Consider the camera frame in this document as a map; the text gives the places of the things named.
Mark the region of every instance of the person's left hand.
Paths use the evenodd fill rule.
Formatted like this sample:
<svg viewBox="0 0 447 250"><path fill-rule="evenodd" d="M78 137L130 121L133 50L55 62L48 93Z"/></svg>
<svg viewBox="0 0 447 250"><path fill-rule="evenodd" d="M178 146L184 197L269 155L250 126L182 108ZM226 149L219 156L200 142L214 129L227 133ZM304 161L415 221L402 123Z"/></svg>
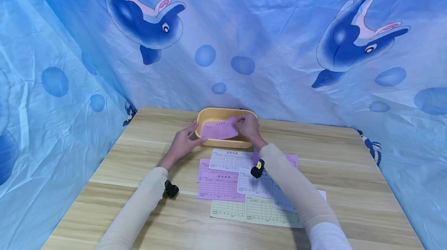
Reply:
<svg viewBox="0 0 447 250"><path fill-rule="evenodd" d="M166 155L160 160L157 167L164 167L165 169L170 170L179 159L188 154L194 147L207 141L208 139L205 137L194 141L189 139L189 135L194 132L197 127L198 123L197 121L194 121L185 129L179 130L171 143L171 147Z"/></svg>

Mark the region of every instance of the yellow tray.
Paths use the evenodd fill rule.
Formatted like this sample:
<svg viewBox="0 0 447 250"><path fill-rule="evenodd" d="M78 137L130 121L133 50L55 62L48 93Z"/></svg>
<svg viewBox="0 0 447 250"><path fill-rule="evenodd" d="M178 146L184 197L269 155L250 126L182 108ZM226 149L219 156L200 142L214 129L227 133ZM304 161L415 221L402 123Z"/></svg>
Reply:
<svg viewBox="0 0 447 250"><path fill-rule="evenodd" d="M232 116L239 117L244 113L252 113L252 111L244 109L230 109L230 108L205 108L203 109L197 117L197 122L199 126L197 127L195 133L200 138L202 132L203 124L207 122L216 122L226 120ZM212 147L229 147L229 148L250 148L252 144L243 135L239 133L230 139L208 139L203 145Z"/></svg>

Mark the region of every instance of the paper form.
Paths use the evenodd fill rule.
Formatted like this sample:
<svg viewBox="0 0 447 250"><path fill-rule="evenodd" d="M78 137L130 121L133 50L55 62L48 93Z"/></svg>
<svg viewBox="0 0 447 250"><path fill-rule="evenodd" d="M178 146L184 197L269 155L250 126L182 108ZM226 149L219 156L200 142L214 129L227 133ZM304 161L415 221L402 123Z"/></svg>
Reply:
<svg viewBox="0 0 447 250"><path fill-rule="evenodd" d="M271 199L248 195L245 200L245 210L245 222L247 223L279 227L303 227L298 214L274 208Z"/></svg>
<svg viewBox="0 0 447 250"><path fill-rule="evenodd" d="M211 217L244 222L245 203L213 200Z"/></svg>
<svg viewBox="0 0 447 250"><path fill-rule="evenodd" d="M256 179L251 175L250 169L240 168L237 192L271 199L273 198L273 179L266 171Z"/></svg>
<svg viewBox="0 0 447 250"><path fill-rule="evenodd" d="M210 170L224 170L239 173L239 168L252 168L252 152L213 149Z"/></svg>
<svg viewBox="0 0 447 250"><path fill-rule="evenodd" d="M239 134L238 130L233 126L233 123L235 122L237 122L236 117L230 117L223 121L204 123L200 135L202 137L214 139L235 137Z"/></svg>
<svg viewBox="0 0 447 250"><path fill-rule="evenodd" d="M286 154L286 158L289 160L289 162L295 168L298 168L298 156L297 155ZM258 151L255 149L253 151L253 156L252 156L252 167L254 167L256 164L258 164L259 159L261 159L261 156L259 156Z"/></svg>
<svg viewBox="0 0 447 250"><path fill-rule="evenodd" d="M237 178L235 174L226 171L220 173L203 173L197 198L200 200L229 200L244 202L245 195L238 194Z"/></svg>
<svg viewBox="0 0 447 250"><path fill-rule="evenodd" d="M302 228L297 214L273 208L272 200L247 196L245 203L213 200L211 217L279 227Z"/></svg>
<svg viewBox="0 0 447 250"><path fill-rule="evenodd" d="M198 166L198 173L197 173L197 183L200 183L200 180L202 179L203 173L213 173L213 174L219 174L222 173L220 170L210 170L209 169L210 160L209 159L200 159L200 164ZM235 172L227 172L228 174L237 175Z"/></svg>
<svg viewBox="0 0 447 250"><path fill-rule="evenodd" d="M326 200L326 192L318 191L323 196L324 200ZM284 194L282 189L279 188L279 185L276 182L273 183L273 207L297 213L293 204L289 201L288 197Z"/></svg>

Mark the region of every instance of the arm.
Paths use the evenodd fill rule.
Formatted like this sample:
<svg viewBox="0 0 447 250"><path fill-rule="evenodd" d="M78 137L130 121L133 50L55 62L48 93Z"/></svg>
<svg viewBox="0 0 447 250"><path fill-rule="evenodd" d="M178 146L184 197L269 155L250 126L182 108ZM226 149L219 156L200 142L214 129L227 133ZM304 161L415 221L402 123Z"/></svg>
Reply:
<svg viewBox="0 0 447 250"><path fill-rule="evenodd" d="M297 210L312 249L350 250L350 244L332 208L315 186L290 164L283 152L262 139L256 117L240 117L236 126L258 150L265 162L265 169Z"/></svg>
<svg viewBox="0 0 447 250"><path fill-rule="evenodd" d="M121 209L115 220L102 237L97 250L129 250L132 248L147 218L163 197L168 171L189 151L206 141L205 138L191 141L189 134L198 127L194 121L186 129L180 130L171 144L167 154L157 167L149 171L138 189Z"/></svg>

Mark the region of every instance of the dolphin print fabric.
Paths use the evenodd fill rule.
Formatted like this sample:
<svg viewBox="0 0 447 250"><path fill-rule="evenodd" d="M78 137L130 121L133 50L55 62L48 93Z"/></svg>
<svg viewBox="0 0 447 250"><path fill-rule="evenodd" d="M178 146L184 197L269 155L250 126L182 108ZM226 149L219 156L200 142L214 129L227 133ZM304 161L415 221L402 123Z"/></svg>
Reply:
<svg viewBox="0 0 447 250"><path fill-rule="evenodd" d="M40 249L142 106L352 127L447 247L447 0L0 6L3 248Z"/></svg>

